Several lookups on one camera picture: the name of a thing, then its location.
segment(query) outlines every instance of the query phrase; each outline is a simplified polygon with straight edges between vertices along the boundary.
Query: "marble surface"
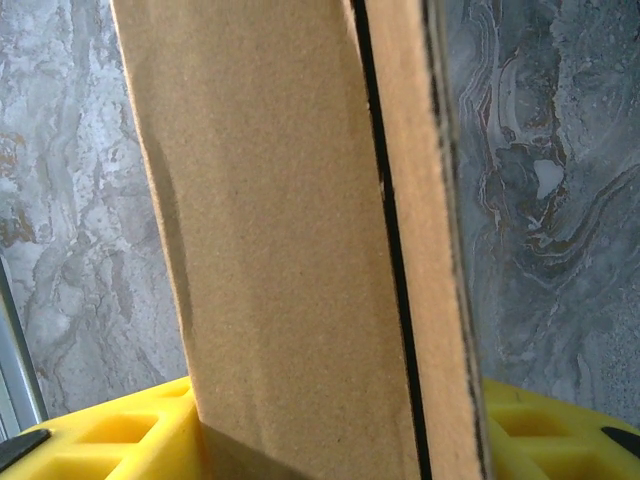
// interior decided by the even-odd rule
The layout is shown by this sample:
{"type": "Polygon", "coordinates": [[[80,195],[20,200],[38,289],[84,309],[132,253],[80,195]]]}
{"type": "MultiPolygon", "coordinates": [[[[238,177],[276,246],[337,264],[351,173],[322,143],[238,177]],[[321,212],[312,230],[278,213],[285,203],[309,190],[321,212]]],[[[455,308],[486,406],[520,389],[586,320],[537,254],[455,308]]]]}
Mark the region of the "marble surface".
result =
{"type": "Polygon", "coordinates": [[[640,425],[640,12],[447,5],[484,373],[640,425]]]}
{"type": "MultiPolygon", "coordinates": [[[[640,15],[446,2],[484,372],[640,425],[640,15]]],[[[107,0],[0,0],[0,241],[51,415],[186,374],[107,0]]]]}
{"type": "Polygon", "coordinates": [[[0,241],[50,415],[186,374],[107,0],[0,1],[0,241]]]}

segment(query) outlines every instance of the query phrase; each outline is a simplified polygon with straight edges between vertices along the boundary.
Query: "gray marble wall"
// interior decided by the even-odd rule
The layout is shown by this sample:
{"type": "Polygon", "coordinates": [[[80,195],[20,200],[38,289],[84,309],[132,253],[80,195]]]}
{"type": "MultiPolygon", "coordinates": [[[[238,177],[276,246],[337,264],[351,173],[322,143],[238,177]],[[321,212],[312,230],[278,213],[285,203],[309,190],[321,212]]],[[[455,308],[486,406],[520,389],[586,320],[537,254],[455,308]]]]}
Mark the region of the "gray marble wall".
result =
{"type": "MultiPolygon", "coordinates": [[[[446,3],[483,369],[638,425],[635,2],[446,3]]],[[[0,42],[0,240],[50,413],[186,374],[108,1],[0,1],[0,42]]]]}
{"type": "Polygon", "coordinates": [[[640,13],[447,5],[483,371],[640,425],[640,13]]]}
{"type": "Polygon", "coordinates": [[[51,415],[186,374],[108,0],[0,1],[0,240],[51,415]]]}

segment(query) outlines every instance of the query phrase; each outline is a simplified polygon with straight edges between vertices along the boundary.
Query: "yellow grid rack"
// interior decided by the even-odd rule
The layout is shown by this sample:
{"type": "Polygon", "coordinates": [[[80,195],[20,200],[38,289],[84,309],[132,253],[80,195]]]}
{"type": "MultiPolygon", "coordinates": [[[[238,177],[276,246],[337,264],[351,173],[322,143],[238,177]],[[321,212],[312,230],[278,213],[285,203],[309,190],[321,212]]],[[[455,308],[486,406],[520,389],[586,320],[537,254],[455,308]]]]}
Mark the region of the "yellow grid rack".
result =
{"type": "MultiPolygon", "coordinates": [[[[485,396],[497,480],[640,479],[640,431],[629,425],[491,380],[485,396]]],[[[0,480],[209,478],[188,377],[37,429],[51,438],[0,480]]]]}

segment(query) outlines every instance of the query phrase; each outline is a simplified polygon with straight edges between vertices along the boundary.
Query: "corrugated cardboard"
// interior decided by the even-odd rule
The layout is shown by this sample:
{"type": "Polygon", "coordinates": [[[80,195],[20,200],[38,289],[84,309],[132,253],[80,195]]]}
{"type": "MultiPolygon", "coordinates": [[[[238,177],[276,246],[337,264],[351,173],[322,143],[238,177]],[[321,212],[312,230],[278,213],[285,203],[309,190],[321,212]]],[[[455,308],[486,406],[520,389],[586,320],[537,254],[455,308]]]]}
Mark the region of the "corrugated cardboard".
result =
{"type": "Polygon", "coordinates": [[[486,478],[491,465],[456,220],[441,5],[367,6],[432,475],[486,478]]]}
{"type": "Polygon", "coordinates": [[[113,3],[214,477],[489,475],[436,2],[113,3]]]}
{"type": "Polygon", "coordinates": [[[340,2],[113,6],[214,476],[418,478],[340,2]]]}

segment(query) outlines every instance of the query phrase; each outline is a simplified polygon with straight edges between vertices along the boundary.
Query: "black object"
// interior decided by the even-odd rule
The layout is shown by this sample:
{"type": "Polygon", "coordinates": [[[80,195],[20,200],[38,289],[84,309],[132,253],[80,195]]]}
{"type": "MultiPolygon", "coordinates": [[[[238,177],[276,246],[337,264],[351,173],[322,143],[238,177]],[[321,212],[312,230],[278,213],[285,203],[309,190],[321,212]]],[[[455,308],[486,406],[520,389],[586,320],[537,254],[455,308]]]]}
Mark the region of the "black object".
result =
{"type": "Polygon", "coordinates": [[[640,436],[615,427],[602,427],[602,432],[640,460],[640,436]]]}
{"type": "Polygon", "coordinates": [[[0,443],[0,473],[42,445],[50,437],[49,430],[41,429],[23,433],[0,443]]]}

